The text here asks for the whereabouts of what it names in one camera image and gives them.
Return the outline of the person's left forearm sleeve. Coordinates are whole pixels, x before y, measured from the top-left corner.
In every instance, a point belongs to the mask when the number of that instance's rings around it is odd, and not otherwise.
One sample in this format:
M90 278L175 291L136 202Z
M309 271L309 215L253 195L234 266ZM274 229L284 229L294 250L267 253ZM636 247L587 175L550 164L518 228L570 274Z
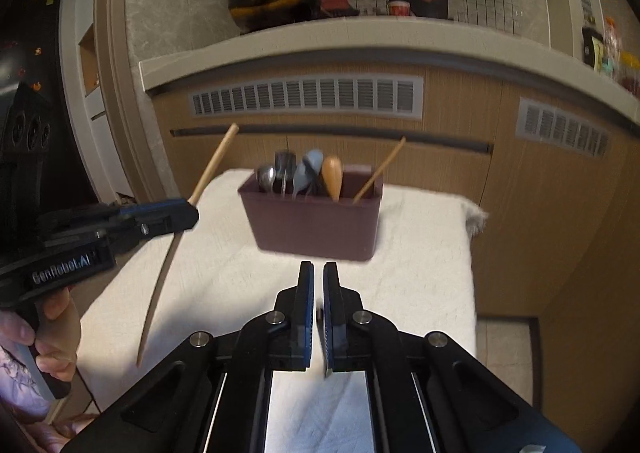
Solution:
M30 433L38 431L51 403L40 395L32 375L6 349L1 349L1 402Z

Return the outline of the person's left hand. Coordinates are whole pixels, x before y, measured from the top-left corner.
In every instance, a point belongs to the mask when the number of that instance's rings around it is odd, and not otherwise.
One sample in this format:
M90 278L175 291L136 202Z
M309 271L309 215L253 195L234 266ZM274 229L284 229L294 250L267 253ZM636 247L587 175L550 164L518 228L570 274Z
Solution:
M38 369L68 383L74 377L80 342L80 319L68 287L43 299L44 322L35 331L13 311L1 311L1 347L16 358L17 347L34 346Z

